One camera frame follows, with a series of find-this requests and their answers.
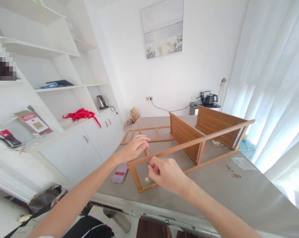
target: gray tabletop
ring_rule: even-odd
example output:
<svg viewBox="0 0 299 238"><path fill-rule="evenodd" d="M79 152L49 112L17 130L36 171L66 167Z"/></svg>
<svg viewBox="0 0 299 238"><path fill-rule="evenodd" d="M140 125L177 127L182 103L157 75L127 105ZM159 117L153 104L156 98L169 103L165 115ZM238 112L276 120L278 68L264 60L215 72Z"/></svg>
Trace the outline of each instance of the gray tabletop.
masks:
<svg viewBox="0 0 299 238"><path fill-rule="evenodd" d="M197 116L180 116L181 119L194 126ZM169 117L145 117L140 118L141 128L166 126L170 124ZM155 139L155 130L146 130L151 139ZM159 129L159 137L169 137L169 128ZM150 143L149 153L170 148L177 145L175 141ZM220 145L216 146L212 140L208 140L203 152L203 161L210 160L230 151ZM182 170L191 168L194 163L187 154L181 150L163 156L162 158L174 158ZM280 235L282 237L299 237L299 210L259 171L242 170L231 159L231 157L247 158L237 152L232 156L220 159L210 165L199 168L187 174L204 191L218 202L233 211L252 228L265 233ZM234 172L242 178L234 178L225 164L233 167ZM147 177L147 164L136 167L142 186L151 184ZM158 215L169 215L182 222L191 222L204 225L212 230L210 223L191 204L180 197L157 186L143 193L138 193L130 173L127 173L122 184L111 182L114 171L104 181L94 196L95 201L100 201L114 207L126 208L126 210L138 210L156 213Z"/></svg>

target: dried grass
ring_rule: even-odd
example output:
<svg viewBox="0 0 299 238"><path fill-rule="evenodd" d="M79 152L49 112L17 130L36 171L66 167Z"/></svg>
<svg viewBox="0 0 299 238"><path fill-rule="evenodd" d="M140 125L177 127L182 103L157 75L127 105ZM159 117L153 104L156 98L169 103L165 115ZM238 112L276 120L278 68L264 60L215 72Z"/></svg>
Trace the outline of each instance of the dried grass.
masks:
<svg viewBox="0 0 299 238"><path fill-rule="evenodd" d="M126 122L126 125L123 127L124 131L127 130L127 128L129 127L129 125L133 125L134 123L136 123L137 119L139 119L141 117L140 112L133 107L129 112L129 120Z"/></svg>

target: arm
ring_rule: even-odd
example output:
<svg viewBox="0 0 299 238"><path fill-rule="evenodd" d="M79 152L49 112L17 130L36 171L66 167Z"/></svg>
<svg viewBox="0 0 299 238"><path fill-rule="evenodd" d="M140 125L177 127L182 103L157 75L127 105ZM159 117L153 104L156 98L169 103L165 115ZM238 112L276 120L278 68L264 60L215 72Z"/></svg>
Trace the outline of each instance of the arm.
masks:
<svg viewBox="0 0 299 238"><path fill-rule="evenodd" d="M32 230L28 238L53 236L59 238L73 223L104 180L120 163L137 158L149 147L145 135L136 136L129 144L110 156L99 168L77 184Z"/></svg>
<svg viewBox="0 0 299 238"><path fill-rule="evenodd" d="M260 237L260 235L229 209L218 203L179 168L174 159L150 161L149 177L164 189L182 197L198 208L223 238Z"/></svg>

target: hand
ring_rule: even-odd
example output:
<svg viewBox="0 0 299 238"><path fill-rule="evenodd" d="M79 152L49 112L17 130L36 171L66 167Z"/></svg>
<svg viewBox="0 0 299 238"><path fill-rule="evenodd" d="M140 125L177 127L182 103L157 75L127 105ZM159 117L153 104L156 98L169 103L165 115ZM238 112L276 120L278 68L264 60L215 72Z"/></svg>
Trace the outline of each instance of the hand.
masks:
<svg viewBox="0 0 299 238"><path fill-rule="evenodd" d="M150 147L148 144L149 140L150 138L147 138L146 135L137 135L125 147L113 154L112 157L115 158L118 164L129 162L137 158L143 150Z"/></svg>
<svg viewBox="0 0 299 238"><path fill-rule="evenodd" d="M148 168L149 177L164 189L179 196L183 196L189 189L191 179L183 173L174 159L159 159L153 156Z"/></svg>

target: power cord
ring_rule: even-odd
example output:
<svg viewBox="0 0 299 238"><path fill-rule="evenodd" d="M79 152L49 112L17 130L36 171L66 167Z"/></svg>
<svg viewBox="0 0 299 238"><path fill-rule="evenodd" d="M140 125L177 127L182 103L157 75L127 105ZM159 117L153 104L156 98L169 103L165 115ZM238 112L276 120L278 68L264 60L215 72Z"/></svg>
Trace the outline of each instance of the power cord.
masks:
<svg viewBox="0 0 299 238"><path fill-rule="evenodd" d="M150 98L150 101L152 102L152 98ZM159 107L155 106L153 102L152 102L152 104L153 104L154 107L156 107L156 108L158 108L158 109L162 109L162 108L159 108ZM188 105L187 107L189 107L189 106L190 106L190 105ZM183 108L183 109L174 110L174 111L184 110L184 109L186 109L187 107L185 107L185 108ZM168 111L168 110L165 110L165 109L162 109L162 110L164 110L164 111ZM173 111L169 111L169 112L173 112Z"/></svg>
<svg viewBox="0 0 299 238"><path fill-rule="evenodd" d="M110 109L111 109L111 111L115 111L115 113L118 114L118 113L116 112L116 108L115 108L114 106L110 106Z"/></svg>

